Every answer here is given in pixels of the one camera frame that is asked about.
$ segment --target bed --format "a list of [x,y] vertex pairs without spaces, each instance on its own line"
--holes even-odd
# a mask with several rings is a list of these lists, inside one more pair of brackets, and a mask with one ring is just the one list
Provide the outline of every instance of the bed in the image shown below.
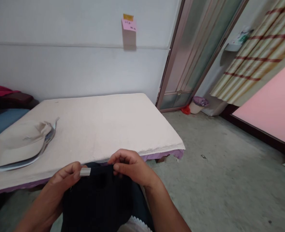
[[142,93],[45,100],[16,123],[53,123],[57,117],[56,135],[35,163],[0,172],[0,193],[45,183],[74,161],[105,163],[119,148],[135,150],[144,160],[168,154],[181,159],[185,150],[177,132]]

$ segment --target white container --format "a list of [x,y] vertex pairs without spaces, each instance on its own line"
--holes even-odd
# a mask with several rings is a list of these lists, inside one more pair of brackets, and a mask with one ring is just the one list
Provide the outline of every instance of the white container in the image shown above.
[[198,106],[192,101],[189,105],[189,108],[192,114],[197,114],[204,108],[204,106]]
[[199,113],[204,107],[208,106],[209,102],[208,100],[195,96],[193,97],[192,102],[188,106],[190,108],[190,111],[192,114],[197,114]]

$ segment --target pink wall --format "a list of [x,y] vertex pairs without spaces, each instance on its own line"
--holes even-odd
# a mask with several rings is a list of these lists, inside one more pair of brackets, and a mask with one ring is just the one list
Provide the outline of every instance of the pink wall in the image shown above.
[[285,142],[285,68],[233,115]]

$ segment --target curtain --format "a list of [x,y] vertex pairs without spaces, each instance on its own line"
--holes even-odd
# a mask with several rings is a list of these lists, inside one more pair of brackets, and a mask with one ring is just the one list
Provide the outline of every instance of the curtain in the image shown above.
[[245,42],[210,95],[229,104],[242,96],[285,58],[285,0],[277,0]]

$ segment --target door frame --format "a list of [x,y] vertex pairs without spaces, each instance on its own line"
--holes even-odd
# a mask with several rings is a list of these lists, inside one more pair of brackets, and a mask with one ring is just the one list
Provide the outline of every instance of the door frame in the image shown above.
[[[203,82],[203,80],[205,79],[208,71],[210,70],[213,62],[215,61],[217,55],[219,54],[219,52],[221,51],[223,45],[226,42],[226,39],[228,38],[229,34],[231,33],[233,27],[235,26],[236,22],[238,21],[241,13],[243,12],[245,6],[247,5],[249,0],[242,0],[242,2],[240,3],[240,6],[238,8],[238,10],[236,11],[232,21],[230,22],[229,26],[227,27],[225,33],[223,34],[219,45],[217,47],[217,49],[215,50],[215,52],[213,53],[210,61],[208,62],[207,67],[205,68],[203,74],[201,75],[201,77],[199,78],[191,96],[189,97],[189,99],[187,100],[186,105],[188,105],[192,99],[192,97],[195,95],[195,93],[197,92],[198,88],[200,87],[201,83]],[[179,15],[178,15],[178,20],[175,26],[175,31],[174,31],[174,35],[173,35],[173,39],[171,42],[171,47],[170,47],[170,52],[167,58],[167,62],[166,62],[166,66],[165,66],[165,70],[163,73],[163,78],[162,78],[162,82],[161,82],[161,86],[160,86],[160,92],[158,95],[158,99],[157,102],[155,104],[155,106],[157,107],[157,109],[161,112],[169,112],[169,111],[176,111],[176,110],[180,110],[182,108],[184,108],[184,106],[181,107],[174,107],[174,108],[168,108],[168,109],[160,109],[161,103],[163,101],[163,97],[165,94],[165,90],[166,87],[168,85],[168,81],[169,81],[169,77],[171,75],[171,71],[176,59],[176,55],[177,52],[179,50],[179,45],[180,45],[180,41],[184,32],[184,28],[187,22],[187,18],[190,12],[190,8],[192,6],[193,0],[182,0],[181,6],[180,6],[180,11],[179,11]]]

